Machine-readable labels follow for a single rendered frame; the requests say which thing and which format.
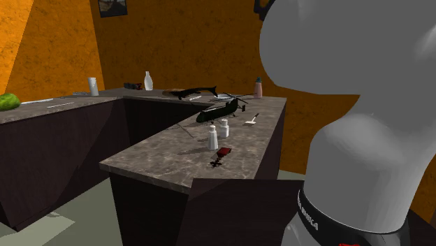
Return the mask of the green watermelon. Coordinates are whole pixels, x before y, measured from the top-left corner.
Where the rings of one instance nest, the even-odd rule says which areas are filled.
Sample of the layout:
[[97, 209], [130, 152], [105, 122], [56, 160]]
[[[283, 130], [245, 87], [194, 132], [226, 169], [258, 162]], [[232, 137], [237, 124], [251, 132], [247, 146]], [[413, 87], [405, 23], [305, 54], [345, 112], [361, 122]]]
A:
[[11, 93], [0, 95], [0, 111], [7, 111], [18, 108], [21, 102], [18, 97]]

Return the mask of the dark blue wall object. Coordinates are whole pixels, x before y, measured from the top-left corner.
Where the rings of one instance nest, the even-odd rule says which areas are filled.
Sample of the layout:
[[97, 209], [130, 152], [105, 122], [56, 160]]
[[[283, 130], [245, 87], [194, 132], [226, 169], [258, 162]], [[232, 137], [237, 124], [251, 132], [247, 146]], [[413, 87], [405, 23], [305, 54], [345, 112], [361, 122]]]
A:
[[259, 15], [259, 19], [261, 21], [265, 20], [266, 15], [268, 14], [268, 11], [270, 10], [274, 2], [275, 0], [268, 0], [267, 4], [265, 6], [262, 6], [261, 0], [254, 0], [254, 13]]

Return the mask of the white cylinder cup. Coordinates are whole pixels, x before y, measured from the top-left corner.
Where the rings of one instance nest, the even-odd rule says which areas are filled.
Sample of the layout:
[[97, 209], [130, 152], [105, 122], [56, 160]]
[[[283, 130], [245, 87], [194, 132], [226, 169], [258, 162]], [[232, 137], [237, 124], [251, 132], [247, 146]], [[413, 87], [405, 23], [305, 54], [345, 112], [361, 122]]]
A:
[[88, 85], [89, 85], [89, 91], [92, 96], [98, 96], [99, 95], [99, 89], [96, 82], [96, 78], [94, 77], [88, 77]]

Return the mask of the red ribbon cross medal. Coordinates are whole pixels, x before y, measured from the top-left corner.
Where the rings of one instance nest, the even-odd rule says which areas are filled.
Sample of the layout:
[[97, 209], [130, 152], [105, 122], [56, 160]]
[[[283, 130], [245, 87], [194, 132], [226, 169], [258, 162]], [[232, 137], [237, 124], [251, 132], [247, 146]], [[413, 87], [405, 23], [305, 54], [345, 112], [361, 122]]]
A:
[[217, 158], [214, 161], [211, 161], [210, 164], [213, 168], [221, 166], [221, 160], [223, 157], [225, 157], [227, 154], [231, 152], [231, 148], [228, 147], [221, 147], [217, 151]]

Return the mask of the black whale figure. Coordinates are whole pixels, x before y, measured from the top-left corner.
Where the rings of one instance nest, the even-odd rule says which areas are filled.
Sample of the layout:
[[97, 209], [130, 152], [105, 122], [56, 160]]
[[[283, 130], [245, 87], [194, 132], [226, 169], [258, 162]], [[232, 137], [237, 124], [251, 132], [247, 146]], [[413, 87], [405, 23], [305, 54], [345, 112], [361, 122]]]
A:
[[195, 88], [190, 88], [190, 89], [179, 89], [179, 90], [172, 89], [169, 91], [169, 94], [176, 96], [179, 100], [181, 100], [182, 98], [186, 98], [189, 95], [200, 94], [201, 92], [204, 92], [204, 91], [209, 91], [214, 96], [217, 96], [216, 86], [214, 86], [214, 87], [195, 87]]

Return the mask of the tall white shaker bottle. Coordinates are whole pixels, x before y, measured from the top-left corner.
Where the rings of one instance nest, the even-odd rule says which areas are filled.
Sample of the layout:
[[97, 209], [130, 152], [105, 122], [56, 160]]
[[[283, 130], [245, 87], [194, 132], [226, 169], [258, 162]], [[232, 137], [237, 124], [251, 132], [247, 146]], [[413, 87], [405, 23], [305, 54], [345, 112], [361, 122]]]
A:
[[209, 128], [208, 149], [209, 150], [218, 149], [218, 139], [217, 139], [217, 131], [215, 125], [210, 125]]

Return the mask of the dark brown kitchen counter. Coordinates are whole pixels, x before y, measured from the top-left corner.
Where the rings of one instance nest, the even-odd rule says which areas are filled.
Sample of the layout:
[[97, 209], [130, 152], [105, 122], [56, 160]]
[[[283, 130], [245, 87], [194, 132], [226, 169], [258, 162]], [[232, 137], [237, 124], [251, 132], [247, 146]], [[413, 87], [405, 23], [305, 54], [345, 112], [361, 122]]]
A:
[[196, 117], [215, 101], [201, 96], [119, 88], [0, 112], [0, 222], [20, 231], [109, 180], [123, 246], [175, 246], [196, 178], [274, 179], [279, 169], [286, 99], [248, 98], [219, 139], [231, 152], [213, 168]]

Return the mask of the white knife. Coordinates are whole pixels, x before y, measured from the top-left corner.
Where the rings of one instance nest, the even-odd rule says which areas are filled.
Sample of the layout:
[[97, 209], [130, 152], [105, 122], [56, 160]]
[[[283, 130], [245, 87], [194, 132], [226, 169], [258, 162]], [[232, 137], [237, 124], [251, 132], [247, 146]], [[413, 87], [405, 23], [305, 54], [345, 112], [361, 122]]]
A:
[[32, 103], [42, 103], [42, 102], [47, 102], [47, 101], [52, 101], [53, 98], [50, 99], [41, 99], [41, 100], [35, 100], [35, 101], [25, 101], [25, 102], [21, 102], [20, 105], [27, 105], [27, 104], [32, 104]]

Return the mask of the dark toy helicopter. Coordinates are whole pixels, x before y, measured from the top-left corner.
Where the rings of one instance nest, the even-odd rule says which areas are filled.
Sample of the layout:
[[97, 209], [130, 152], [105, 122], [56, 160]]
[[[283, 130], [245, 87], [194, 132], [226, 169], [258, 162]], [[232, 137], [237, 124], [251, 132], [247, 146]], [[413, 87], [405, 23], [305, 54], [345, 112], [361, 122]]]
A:
[[196, 117], [196, 122], [213, 123], [215, 120], [218, 120], [219, 118], [223, 118], [227, 115], [234, 116], [237, 109], [241, 109], [242, 112], [245, 112], [247, 102], [242, 100], [240, 96], [234, 96], [231, 94], [228, 95], [233, 97], [231, 101], [225, 101], [226, 104], [224, 106], [217, 106], [214, 108], [208, 108], [207, 110], [202, 110], [201, 112], [199, 112], [198, 116]]

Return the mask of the dark framed wall picture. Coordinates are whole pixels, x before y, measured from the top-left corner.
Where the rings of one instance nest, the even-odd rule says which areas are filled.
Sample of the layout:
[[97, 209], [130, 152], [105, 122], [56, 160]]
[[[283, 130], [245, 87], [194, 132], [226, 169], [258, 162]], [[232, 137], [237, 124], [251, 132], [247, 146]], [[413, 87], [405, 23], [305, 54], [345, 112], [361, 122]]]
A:
[[126, 15], [126, 0], [99, 0], [99, 12], [101, 17], [114, 17]]

